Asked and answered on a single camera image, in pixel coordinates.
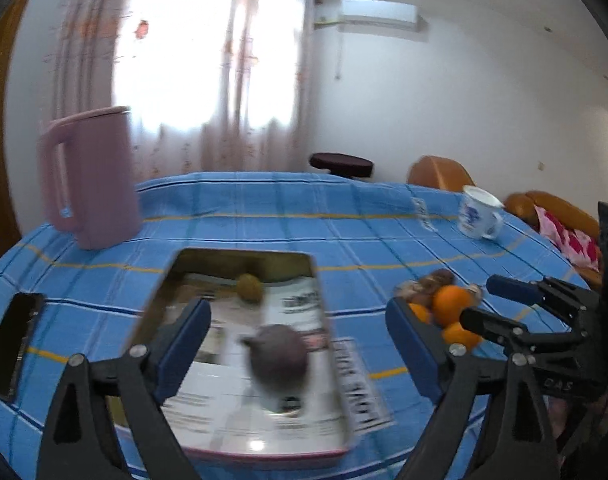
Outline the orange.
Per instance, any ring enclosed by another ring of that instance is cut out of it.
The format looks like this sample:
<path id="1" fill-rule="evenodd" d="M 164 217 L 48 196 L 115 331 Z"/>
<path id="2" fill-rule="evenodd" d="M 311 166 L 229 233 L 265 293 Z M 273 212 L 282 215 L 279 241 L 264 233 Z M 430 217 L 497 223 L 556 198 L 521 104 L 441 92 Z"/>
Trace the orange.
<path id="1" fill-rule="evenodd" d="M 446 344 L 462 344 L 468 351 L 472 351 L 483 340 L 478 334 L 463 328 L 459 322 L 446 326 L 441 331 L 441 338 Z"/>
<path id="2" fill-rule="evenodd" d="M 414 304 L 413 302 L 409 302 L 408 308 L 422 323 L 431 324 L 433 322 L 432 312 L 429 308 L 424 307 L 423 304 Z"/>
<path id="3" fill-rule="evenodd" d="M 473 306 L 471 292 L 457 285 L 446 285 L 433 295 L 431 310 L 434 322 L 447 327 L 459 321 L 460 313 Z"/>

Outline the dark passion fruit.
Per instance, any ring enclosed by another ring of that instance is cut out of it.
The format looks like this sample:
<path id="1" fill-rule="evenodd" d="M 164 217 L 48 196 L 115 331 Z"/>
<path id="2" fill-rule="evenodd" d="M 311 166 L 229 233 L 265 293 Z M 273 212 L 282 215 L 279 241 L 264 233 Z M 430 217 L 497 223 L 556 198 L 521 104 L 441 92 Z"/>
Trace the dark passion fruit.
<path id="1" fill-rule="evenodd" d="M 453 283 L 455 283 L 455 275 L 448 269 L 437 269 L 431 272 L 426 278 L 438 287 L 453 285 Z"/>

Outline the brown passion fruit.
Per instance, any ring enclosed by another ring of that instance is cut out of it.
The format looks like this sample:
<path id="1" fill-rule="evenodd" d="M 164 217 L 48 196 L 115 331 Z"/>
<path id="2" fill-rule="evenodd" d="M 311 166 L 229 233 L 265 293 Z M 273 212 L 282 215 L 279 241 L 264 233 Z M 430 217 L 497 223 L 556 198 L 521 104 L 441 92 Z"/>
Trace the brown passion fruit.
<path id="1" fill-rule="evenodd" d="M 431 280 L 409 280 L 395 287 L 394 296 L 407 302 L 407 304 L 422 304 L 430 307 L 437 284 Z"/>

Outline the pink floral cushion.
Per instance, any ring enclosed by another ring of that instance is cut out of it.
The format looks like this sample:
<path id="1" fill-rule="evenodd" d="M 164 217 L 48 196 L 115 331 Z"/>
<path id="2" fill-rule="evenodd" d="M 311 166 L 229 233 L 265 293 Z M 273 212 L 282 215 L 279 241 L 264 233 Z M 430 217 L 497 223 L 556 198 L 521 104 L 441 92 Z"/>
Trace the pink floral cushion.
<path id="1" fill-rule="evenodd" d="M 581 230 L 569 230 L 551 212 L 536 206 L 539 234 L 551 241 L 574 266 L 598 272 L 600 250 L 596 240 Z"/>

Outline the brown leather sofa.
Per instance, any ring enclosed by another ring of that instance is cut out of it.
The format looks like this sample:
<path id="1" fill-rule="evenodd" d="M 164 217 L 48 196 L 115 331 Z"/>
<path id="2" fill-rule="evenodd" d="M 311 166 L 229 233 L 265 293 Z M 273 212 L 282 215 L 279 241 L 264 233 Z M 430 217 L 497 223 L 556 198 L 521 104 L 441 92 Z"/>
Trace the brown leather sofa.
<path id="1" fill-rule="evenodd" d="M 593 290 L 602 286 L 599 224 L 590 214 L 563 198 L 543 191 L 513 193 L 505 200 L 510 214 L 550 240 Z"/>

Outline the black smartphone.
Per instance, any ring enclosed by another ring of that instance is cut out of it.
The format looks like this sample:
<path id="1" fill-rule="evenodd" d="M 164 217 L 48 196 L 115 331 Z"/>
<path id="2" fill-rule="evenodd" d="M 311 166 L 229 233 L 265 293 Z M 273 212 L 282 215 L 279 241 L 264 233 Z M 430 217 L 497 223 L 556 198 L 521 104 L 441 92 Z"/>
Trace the black smartphone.
<path id="1" fill-rule="evenodd" d="M 13 402 L 22 374 L 24 356 L 36 329 L 46 297 L 38 292 L 18 292 L 0 323 L 0 399 Z"/>

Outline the white blue floral mug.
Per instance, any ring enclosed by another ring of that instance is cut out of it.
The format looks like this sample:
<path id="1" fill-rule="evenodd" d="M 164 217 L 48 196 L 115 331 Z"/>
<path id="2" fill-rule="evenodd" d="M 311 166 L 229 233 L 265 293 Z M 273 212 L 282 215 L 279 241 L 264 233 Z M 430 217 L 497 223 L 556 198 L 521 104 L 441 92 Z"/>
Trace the white blue floral mug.
<path id="1" fill-rule="evenodd" d="M 490 192 L 474 185 L 464 185 L 458 228 L 475 240 L 496 240 L 504 225 L 504 208 L 505 205 Z"/>

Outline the blue plaid tablecloth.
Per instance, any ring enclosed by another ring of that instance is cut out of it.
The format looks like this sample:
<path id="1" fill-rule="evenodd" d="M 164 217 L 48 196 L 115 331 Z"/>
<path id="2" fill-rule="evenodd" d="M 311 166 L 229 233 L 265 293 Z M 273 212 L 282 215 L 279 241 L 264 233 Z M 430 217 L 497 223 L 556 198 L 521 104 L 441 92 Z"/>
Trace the blue plaid tablecloth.
<path id="1" fill-rule="evenodd" d="M 395 289 L 438 269 L 578 284 L 549 240 L 513 216 L 494 240 L 459 230 L 461 195 L 321 174 L 203 172 L 138 188 L 131 240 L 84 250 L 44 224 L 0 259 L 0 324 L 42 299 L 0 399 L 0 454 L 37 474 L 61 376 L 151 359 L 167 321 L 202 306 L 182 388 L 162 423 L 204 479 L 391 479 L 433 405 L 386 324 Z"/>

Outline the metal tin box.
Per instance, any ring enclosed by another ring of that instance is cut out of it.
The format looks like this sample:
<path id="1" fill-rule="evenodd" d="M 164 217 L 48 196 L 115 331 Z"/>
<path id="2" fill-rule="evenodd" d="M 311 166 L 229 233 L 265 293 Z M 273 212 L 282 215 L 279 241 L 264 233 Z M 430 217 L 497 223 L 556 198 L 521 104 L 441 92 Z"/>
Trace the metal tin box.
<path id="1" fill-rule="evenodd" d="M 193 462 L 261 468 L 337 463 L 354 425 L 335 362 L 315 260 L 303 252 L 189 247 L 179 250 L 148 298 L 129 344 L 151 344 L 191 302 L 211 306 L 205 338 L 162 411 Z M 267 385 L 252 370 L 259 332 L 278 326 L 269 359 L 294 333 L 307 347 L 306 374 Z"/>

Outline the dark round stool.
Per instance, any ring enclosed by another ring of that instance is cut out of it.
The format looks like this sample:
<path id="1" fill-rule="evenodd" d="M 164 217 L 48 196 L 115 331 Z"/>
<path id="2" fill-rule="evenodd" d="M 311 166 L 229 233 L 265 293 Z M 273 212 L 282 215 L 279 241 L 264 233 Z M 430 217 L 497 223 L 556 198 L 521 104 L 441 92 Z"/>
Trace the dark round stool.
<path id="1" fill-rule="evenodd" d="M 333 176 L 347 179 L 369 179 L 374 168 L 371 160 L 342 153 L 313 153 L 309 164 L 315 169 L 328 170 Z"/>

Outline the white air conditioner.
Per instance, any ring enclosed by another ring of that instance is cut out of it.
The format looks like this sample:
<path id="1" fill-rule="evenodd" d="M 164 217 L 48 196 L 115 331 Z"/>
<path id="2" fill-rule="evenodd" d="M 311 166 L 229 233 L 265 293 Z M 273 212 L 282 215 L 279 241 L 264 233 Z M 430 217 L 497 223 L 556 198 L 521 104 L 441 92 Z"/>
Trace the white air conditioner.
<path id="1" fill-rule="evenodd" d="M 345 22 L 407 28 L 415 28 L 419 23 L 416 6 L 384 0 L 341 0 L 340 16 Z"/>

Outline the floral sheer curtain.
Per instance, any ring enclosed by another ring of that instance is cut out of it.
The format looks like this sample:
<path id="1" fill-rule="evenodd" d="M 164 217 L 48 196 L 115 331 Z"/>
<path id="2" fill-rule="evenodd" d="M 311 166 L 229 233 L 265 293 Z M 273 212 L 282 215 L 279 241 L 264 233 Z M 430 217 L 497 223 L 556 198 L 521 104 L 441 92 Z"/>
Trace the floral sheer curtain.
<path id="1" fill-rule="evenodd" d="M 62 0 L 46 119 L 122 105 L 140 181 L 306 165 L 318 0 Z"/>

